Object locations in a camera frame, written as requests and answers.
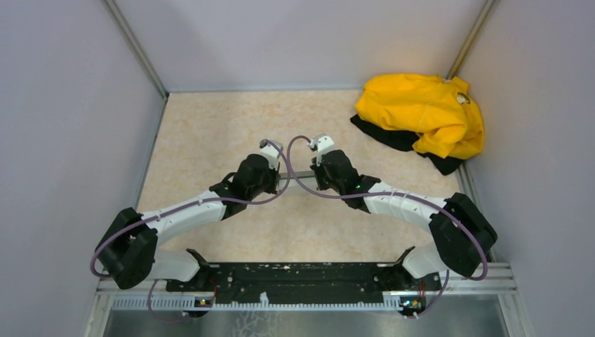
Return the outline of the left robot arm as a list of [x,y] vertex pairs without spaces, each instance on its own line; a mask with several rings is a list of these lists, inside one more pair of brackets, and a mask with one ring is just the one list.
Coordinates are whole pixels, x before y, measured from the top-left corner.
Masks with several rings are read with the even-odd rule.
[[234,173],[199,196],[157,211],[120,211],[95,248],[90,269],[97,277],[110,277],[122,289],[145,280],[166,280],[195,291],[213,277],[211,265],[194,249],[162,250],[162,244],[201,225],[220,222],[257,205],[263,193],[276,199],[281,162],[285,155],[261,150],[248,155]]

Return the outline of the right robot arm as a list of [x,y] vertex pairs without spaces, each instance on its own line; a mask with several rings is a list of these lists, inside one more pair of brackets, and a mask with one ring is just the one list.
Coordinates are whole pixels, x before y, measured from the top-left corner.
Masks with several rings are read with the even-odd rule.
[[467,195],[436,198],[399,190],[358,173],[342,150],[316,156],[310,167],[318,188],[334,191],[348,207],[392,216],[431,235],[430,243],[398,259],[395,280],[401,288],[414,289],[423,277],[446,270],[473,280],[485,278],[497,233]]

